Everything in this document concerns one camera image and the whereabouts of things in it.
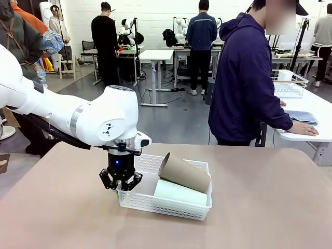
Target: beige table surface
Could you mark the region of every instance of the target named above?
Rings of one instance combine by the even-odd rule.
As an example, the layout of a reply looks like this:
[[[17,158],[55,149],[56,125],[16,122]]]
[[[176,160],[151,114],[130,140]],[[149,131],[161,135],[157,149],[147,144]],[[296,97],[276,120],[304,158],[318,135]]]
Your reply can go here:
[[[63,143],[0,200],[0,248],[332,248],[332,182],[294,149],[153,144],[144,153],[207,161],[204,222],[119,207],[101,149]]]

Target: black chair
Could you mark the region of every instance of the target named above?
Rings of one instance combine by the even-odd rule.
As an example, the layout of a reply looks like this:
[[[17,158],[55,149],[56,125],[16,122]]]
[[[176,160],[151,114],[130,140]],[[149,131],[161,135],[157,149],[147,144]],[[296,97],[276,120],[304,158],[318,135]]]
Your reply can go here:
[[[92,57],[93,54],[91,53],[86,53],[86,51],[94,49],[95,45],[93,41],[82,41],[82,49],[83,49],[83,53],[81,53],[81,61],[82,61],[82,57],[84,58],[84,62],[85,62],[85,57]]]

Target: paper towel roll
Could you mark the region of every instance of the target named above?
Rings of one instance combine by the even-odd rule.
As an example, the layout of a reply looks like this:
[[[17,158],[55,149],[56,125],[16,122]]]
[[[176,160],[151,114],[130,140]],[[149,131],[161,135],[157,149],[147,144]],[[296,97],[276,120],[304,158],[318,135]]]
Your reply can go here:
[[[154,196],[201,206],[206,206],[208,200],[204,193],[162,179],[158,180]]]

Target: cardboard tube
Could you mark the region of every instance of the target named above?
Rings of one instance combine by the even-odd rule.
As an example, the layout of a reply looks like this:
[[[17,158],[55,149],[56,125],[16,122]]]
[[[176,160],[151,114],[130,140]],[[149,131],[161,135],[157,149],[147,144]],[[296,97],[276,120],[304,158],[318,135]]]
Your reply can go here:
[[[205,193],[211,179],[204,171],[168,153],[159,169],[159,177],[167,181]]]

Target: white robot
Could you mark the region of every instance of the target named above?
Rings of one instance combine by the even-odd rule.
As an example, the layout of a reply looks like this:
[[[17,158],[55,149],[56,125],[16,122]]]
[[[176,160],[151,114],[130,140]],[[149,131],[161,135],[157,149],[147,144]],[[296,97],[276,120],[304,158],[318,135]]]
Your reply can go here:
[[[188,25],[184,18],[176,18],[177,32],[175,35],[178,44],[186,44],[186,35],[188,31]]]
[[[2,45],[0,55],[0,108],[24,115],[76,147],[107,150],[108,168],[100,173],[105,188],[115,190],[121,181],[122,190],[131,190],[141,181],[134,156],[139,156],[151,139],[137,131],[139,112],[133,90],[110,86],[94,101],[56,94],[23,77],[19,62]]]
[[[122,21],[122,28],[120,31],[120,35],[125,35],[128,37],[130,41],[130,45],[135,45],[135,27],[134,27],[134,20],[133,19],[124,19]]]

